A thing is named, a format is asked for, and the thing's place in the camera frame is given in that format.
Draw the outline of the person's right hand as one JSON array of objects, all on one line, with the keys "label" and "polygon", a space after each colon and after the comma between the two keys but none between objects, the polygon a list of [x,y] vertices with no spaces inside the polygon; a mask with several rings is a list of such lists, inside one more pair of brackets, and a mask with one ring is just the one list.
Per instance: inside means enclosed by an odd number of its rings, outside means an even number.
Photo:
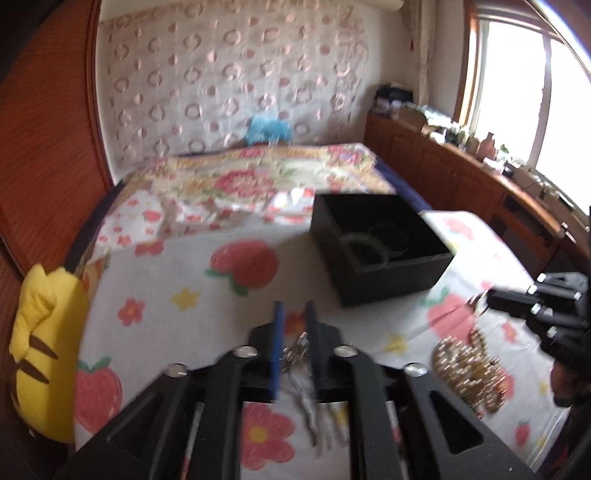
[{"label": "person's right hand", "polygon": [[558,361],[550,373],[550,388],[554,403],[561,408],[590,400],[590,383]]}]

